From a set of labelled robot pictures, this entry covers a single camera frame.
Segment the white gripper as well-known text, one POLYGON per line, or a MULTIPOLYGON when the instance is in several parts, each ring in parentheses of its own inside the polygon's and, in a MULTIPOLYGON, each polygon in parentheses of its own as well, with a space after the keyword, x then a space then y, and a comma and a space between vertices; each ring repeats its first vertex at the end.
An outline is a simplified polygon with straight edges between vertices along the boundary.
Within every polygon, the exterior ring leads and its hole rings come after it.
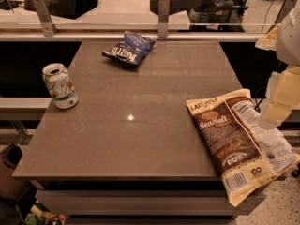
POLYGON ((288 66, 283 72, 273 72, 269 78, 266 96, 259 117, 261 128, 279 127, 300 104, 300 67, 288 66))

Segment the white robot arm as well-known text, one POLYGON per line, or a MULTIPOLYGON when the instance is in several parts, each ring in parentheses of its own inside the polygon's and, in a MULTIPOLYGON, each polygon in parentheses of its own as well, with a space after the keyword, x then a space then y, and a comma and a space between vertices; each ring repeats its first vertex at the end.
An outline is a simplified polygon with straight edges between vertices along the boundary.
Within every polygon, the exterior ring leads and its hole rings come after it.
POLYGON ((287 65, 283 72, 271 74, 262 103, 259 124, 273 129, 300 105, 300 8, 293 8, 255 47, 275 51, 277 59, 287 65))

